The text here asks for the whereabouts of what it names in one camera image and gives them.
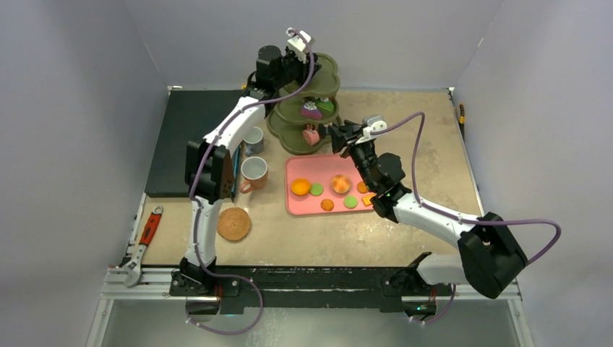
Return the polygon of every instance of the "beige table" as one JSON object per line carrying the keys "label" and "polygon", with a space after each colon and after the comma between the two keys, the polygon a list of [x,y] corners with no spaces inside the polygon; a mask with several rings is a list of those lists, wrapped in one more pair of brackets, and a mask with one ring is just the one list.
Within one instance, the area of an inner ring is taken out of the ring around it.
{"label": "beige table", "polygon": [[[417,156],[420,194],[433,202],[479,214],[468,164],[463,152],[453,109],[446,92],[356,92],[338,93],[343,119],[361,121],[381,114],[389,125],[415,111],[426,113],[426,125]],[[374,212],[339,213],[295,217],[286,210],[284,165],[290,154],[272,136],[265,123],[265,151],[269,182],[262,191],[239,194],[235,202],[252,219],[249,235],[240,242],[217,238],[218,264],[222,265],[322,265],[322,266],[403,266],[425,251],[456,252],[440,239],[410,226],[381,219]],[[410,164],[419,120],[377,139],[377,153],[395,153],[403,159],[411,186]],[[331,153],[323,148],[320,153]],[[144,264],[176,265],[187,249],[191,223],[188,199],[150,199],[143,208],[149,215],[156,205],[164,214],[145,257]]]}

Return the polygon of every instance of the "white wall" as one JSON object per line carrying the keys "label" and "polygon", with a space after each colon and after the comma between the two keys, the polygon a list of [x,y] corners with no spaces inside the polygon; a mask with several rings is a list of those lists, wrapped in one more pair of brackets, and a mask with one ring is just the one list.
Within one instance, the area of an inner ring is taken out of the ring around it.
{"label": "white wall", "polygon": [[[455,89],[485,207],[562,225],[520,276],[537,346],[613,345],[612,12],[507,0]],[[553,233],[513,230],[529,254]]]}
{"label": "white wall", "polygon": [[127,0],[169,85],[236,88],[257,50],[305,30],[343,87],[455,85],[502,0]]}
{"label": "white wall", "polygon": [[83,346],[167,90],[122,1],[0,3],[0,346]]}

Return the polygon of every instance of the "red wrench handle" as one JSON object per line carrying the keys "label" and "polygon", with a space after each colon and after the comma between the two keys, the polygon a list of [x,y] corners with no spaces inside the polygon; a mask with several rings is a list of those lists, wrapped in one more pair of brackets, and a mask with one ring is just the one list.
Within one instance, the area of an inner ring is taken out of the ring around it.
{"label": "red wrench handle", "polygon": [[145,230],[142,232],[140,236],[140,241],[138,244],[144,244],[145,246],[149,246],[153,236],[155,235],[155,231],[158,230],[158,224],[160,224],[160,219],[162,219],[162,207],[156,207],[151,215],[149,215],[149,219],[147,219],[147,224],[145,224]]}

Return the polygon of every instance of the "adjustable wrench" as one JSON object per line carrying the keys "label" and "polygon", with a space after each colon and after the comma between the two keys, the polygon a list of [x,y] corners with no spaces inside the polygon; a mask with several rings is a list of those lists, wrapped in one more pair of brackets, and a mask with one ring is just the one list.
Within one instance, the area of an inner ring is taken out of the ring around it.
{"label": "adjustable wrench", "polygon": [[149,246],[151,243],[153,235],[155,235],[155,231],[158,230],[158,224],[162,218],[163,211],[164,209],[161,206],[157,206],[153,209],[151,215],[149,215],[147,224],[145,224],[145,230],[142,232],[136,252],[132,255],[132,259],[121,267],[123,270],[128,272],[128,278],[126,278],[124,281],[124,285],[126,285],[126,287],[133,287],[137,285],[138,281],[140,280],[140,276],[142,274],[142,271],[140,270],[140,260],[145,254],[147,246]]}

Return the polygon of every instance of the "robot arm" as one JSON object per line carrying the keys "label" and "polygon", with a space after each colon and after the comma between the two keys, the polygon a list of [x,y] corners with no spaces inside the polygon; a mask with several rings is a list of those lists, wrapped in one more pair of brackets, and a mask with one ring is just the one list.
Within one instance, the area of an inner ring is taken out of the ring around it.
{"label": "robot arm", "polygon": [[[256,71],[249,77],[234,110],[202,141],[188,142],[185,182],[189,186],[197,182],[192,200],[191,236],[185,258],[181,261],[181,272],[192,279],[200,277],[200,263],[208,267],[215,261],[219,212],[223,199],[230,196],[234,184],[232,153],[249,130],[264,120],[273,109],[279,90],[293,81],[302,85],[309,74],[311,61],[303,39],[309,43],[313,43],[313,39],[304,31],[300,32],[300,38],[293,33],[292,28],[287,33],[290,38],[287,40],[285,55],[276,46],[262,47],[258,51]],[[313,74],[321,69],[315,53],[312,65]],[[204,162],[202,173],[197,175],[200,161],[209,147],[212,150]]]}
{"label": "robot arm", "polygon": [[[420,256],[417,271],[424,282],[470,283],[480,294],[498,297],[528,264],[508,227],[463,222],[502,220],[494,213],[483,217],[466,215],[422,198],[418,201],[400,182],[406,176],[400,157],[375,152],[374,140],[384,129],[387,124],[383,118],[371,116],[362,124],[345,121],[342,126],[320,126],[318,131],[321,138],[331,137],[333,153],[343,151],[343,158],[351,157],[368,190],[376,194],[371,202],[380,217],[420,228],[458,249],[459,256]],[[436,213],[432,207],[457,219]]]}

